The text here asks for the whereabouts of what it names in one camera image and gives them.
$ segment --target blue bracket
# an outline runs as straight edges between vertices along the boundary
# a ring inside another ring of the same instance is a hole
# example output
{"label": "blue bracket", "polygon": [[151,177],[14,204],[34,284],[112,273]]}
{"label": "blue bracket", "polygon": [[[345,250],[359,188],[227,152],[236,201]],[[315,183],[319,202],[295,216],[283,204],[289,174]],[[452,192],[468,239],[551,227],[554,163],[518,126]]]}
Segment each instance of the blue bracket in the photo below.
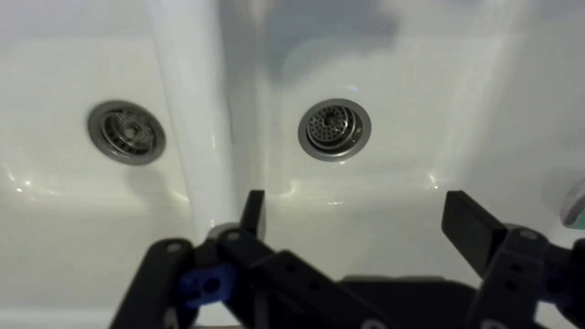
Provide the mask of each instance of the blue bracket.
{"label": "blue bracket", "polygon": [[178,295],[190,310],[226,301],[232,295],[237,271],[230,264],[187,272],[179,278]]}

